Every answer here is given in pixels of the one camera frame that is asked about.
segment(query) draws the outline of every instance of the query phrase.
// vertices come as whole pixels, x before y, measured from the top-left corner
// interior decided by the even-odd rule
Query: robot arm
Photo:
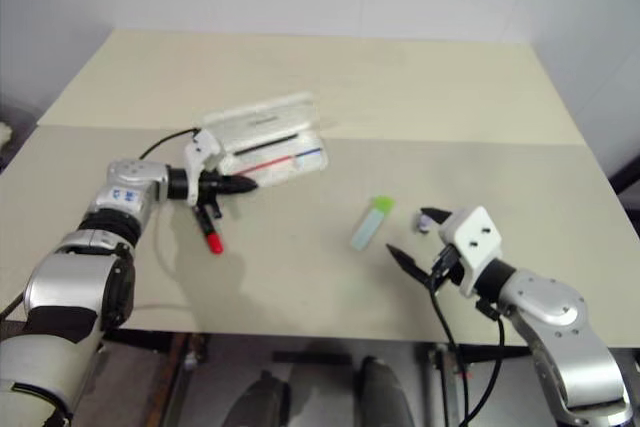
[[[483,207],[444,217],[443,211],[425,210],[444,220],[439,234],[446,247],[431,273],[436,285],[450,279],[463,296],[497,304],[529,345],[558,424],[626,425],[633,415],[629,396],[611,352],[589,324],[584,298],[555,279],[501,261],[502,238]],[[414,278],[423,283],[431,278],[408,266],[406,254],[390,250]]]
[[[245,177],[197,171],[197,197],[253,190]],[[186,200],[183,169],[149,161],[109,166],[107,182],[78,229],[34,270],[25,290],[27,323],[0,344],[0,415],[7,426],[64,426],[91,372],[104,333],[133,309],[133,258],[152,208]]]

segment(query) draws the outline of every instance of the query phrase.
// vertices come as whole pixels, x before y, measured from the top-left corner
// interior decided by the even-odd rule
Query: red pen
[[[202,204],[196,204],[191,207],[191,210],[198,221],[198,225],[200,226],[200,230],[207,241],[207,245],[209,245],[209,250],[216,255],[220,255],[224,252],[222,241],[213,226],[213,222],[211,222],[211,219],[209,218],[206,208]]]

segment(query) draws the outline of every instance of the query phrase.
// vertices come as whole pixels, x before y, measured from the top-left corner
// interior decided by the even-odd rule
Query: black cable
[[[453,338],[453,334],[451,333],[451,329],[449,328],[449,324],[447,320],[444,318],[444,314],[440,309],[440,303],[438,302],[438,298],[436,297],[436,276],[431,275],[429,279],[429,296],[431,297],[431,303],[433,304],[433,309],[436,311],[436,315],[438,316],[438,320],[440,320],[440,324],[442,324],[442,328],[444,329],[444,333],[447,335],[447,340],[449,341],[449,346],[451,350],[453,350],[453,355],[456,358],[456,363],[458,364],[458,370],[460,371],[460,375],[462,376],[462,389],[464,395],[464,417],[465,419],[469,417],[469,382],[467,381],[467,369],[464,365],[464,360],[462,359],[462,352],[460,351],[460,347],[456,343]]]
[[[162,139],[157,141],[155,144],[153,144],[147,150],[145,150],[144,153],[139,157],[139,159],[140,160],[144,160],[147,157],[147,155],[149,155],[157,147],[159,147],[160,145],[164,144],[168,140],[175,139],[176,137],[180,137],[181,135],[185,135],[185,134],[197,134],[199,131],[200,131],[200,129],[192,128],[192,129],[181,130],[180,132],[175,132],[175,133],[173,133],[171,135],[167,135],[166,137],[163,137]]]
[[[4,320],[11,315],[11,312],[16,310],[22,301],[24,300],[24,293],[18,295],[13,301],[7,305],[2,312],[0,312],[0,322],[4,322]]]
[[[493,388],[496,386],[496,381],[498,380],[498,375],[500,374],[500,367],[502,367],[502,360],[504,359],[504,324],[502,323],[502,319],[498,318],[496,320],[498,322],[498,330],[500,331],[500,340],[498,345],[498,356],[496,357],[496,363],[493,365],[493,371],[491,372],[491,377],[489,378],[489,383],[487,384],[487,388],[484,390],[484,394],[480,398],[478,405],[471,411],[471,413],[465,417],[465,419],[460,424],[460,427],[466,427],[469,425],[475,417],[480,413],[484,404],[489,400],[489,396],[493,392]]]

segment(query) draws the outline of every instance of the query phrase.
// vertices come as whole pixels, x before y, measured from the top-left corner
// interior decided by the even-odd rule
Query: table
[[[225,199],[221,257],[184,204],[162,206],[137,249],[125,327],[443,341],[384,243],[427,266],[441,244],[412,232],[417,208],[483,204],[505,260],[576,287],[609,345],[640,344],[613,320],[638,309],[640,243],[524,45],[115,31],[0,177],[0,301],[77,225],[110,160],[207,111],[297,90],[317,95],[329,168]],[[179,164],[182,146],[153,159]],[[355,252],[379,194],[397,205]],[[453,286],[441,302],[460,342],[495,342]],[[511,329],[507,342],[522,343]]]

